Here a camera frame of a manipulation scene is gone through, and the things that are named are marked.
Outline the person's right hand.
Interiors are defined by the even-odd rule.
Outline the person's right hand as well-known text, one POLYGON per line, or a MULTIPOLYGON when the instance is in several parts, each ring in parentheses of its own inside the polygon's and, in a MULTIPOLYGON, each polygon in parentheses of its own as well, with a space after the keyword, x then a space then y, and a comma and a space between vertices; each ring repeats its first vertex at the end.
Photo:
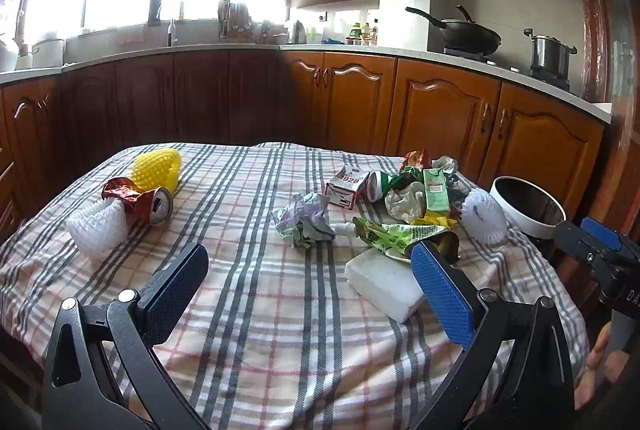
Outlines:
POLYGON ((587 405, 596 394, 597 372, 603 372, 603 377, 611 384, 614 384, 626 367, 630 358, 629 353, 615 350, 605 355, 606 346, 611 340, 611 335, 612 322, 607 322, 599 332, 597 341, 588 355, 586 371, 574 390, 575 410, 580 410, 587 405))

